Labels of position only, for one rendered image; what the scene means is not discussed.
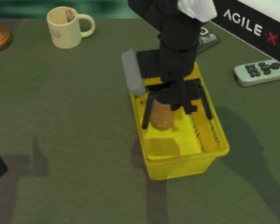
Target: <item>mug rim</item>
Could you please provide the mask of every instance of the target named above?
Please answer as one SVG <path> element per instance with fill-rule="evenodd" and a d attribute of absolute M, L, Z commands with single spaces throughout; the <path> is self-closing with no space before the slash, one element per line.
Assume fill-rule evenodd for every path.
<path fill-rule="evenodd" d="M 70 9 L 76 14 L 76 15 L 75 15 L 75 18 L 74 18 L 72 21 L 70 21 L 70 22 L 68 22 L 68 23 L 65 23 L 65 24 L 56 24 L 56 23 L 53 23 L 53 22 L 49 19 L 49 16 L 50 16 L 50 14 L 52 14 L 53 11 L 55 11 L 56 9 L 59 9 L 59 8 L 70 8 Z M 77 19 L 77 16 L 78 16 L 78 13 L 77 13 L 77 11 L 76 11 L 74 8 L 71 8 L 71 7 L 68 7 L 68 6 L 58 6 L 58 7 L 55 7 L 55 8 L 53 8 L 53 9 L 51 9 L 51 10 L 47 13 L 47 21 L 48 21 L 50 24 L 52 24 L 52 25 L 54 25 L 54 26 L 56 26 L 56 27 L 64 27 L 64 26 L 68 26 L 68 25 L 72 24 L 72 23 Z"/>

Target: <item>red x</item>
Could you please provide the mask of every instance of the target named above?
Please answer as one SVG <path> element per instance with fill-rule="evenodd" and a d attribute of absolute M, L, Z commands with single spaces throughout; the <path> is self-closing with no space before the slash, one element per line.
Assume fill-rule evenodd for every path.
<path fill-rule="evenodd" d="M 271 31 L 269 31 L 269 35 L 270 35 L 270 37 L 267 38 L 266 41 L 268 41 L 268 42 L 271 41 L 273 45 L 276 45 L 276 39 L 277 39 L 279 36 L 278 36 L 278 35 L 273 35 L 273 33 L 272 33 Z"/>

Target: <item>green table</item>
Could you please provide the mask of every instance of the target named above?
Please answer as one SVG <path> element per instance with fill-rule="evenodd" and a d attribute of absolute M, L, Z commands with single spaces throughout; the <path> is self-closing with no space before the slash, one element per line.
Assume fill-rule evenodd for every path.
<path fill-rule="evenodd" d="M 70 50 L 45 20 L 21 20 L 0 52 L 0 224 L 280 224 L 280 81 L 239 87 L 266 59 L 219 28 L 197 61 L 231 151 L 203 175 L 143 171 L 120 54 L 158 47 L 142 20 L 97 20 Z"/>

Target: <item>white remote control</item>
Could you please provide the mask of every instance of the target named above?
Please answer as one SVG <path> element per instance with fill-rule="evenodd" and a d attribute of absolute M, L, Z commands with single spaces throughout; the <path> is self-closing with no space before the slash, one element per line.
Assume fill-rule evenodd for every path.
<path fill-rule="evenodd" d="M 276 60 L 242 64 L 234 68 L 237 82 L 244 87 L 280 80 L 280 63 Z"/>

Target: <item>yellow basket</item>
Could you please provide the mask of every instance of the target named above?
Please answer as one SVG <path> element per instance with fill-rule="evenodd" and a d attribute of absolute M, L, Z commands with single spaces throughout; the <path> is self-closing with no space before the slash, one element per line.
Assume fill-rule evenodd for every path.
<path fill-rule="evenodd" d="M 197 78 L 204 87 L 213 119 L 207 119 L 202 101 L 194 100 L 192 104 L 197 106 L 197 112 L 186 115 L 183 108 L 179 109 L 175 112 L 174 127 L 167 131 L 156 130 L 150 124 L 147 130 L 142 129 L 148 93 L 136 98 L 130 92 L 144 162 L 152 180 L 203 173 L 217 157 L 229 152 L 226 136 L 195 64 L 193 72 L 185 80 Z M 146 86 L 160 83 L 160 78 L 145 80 Z"/>

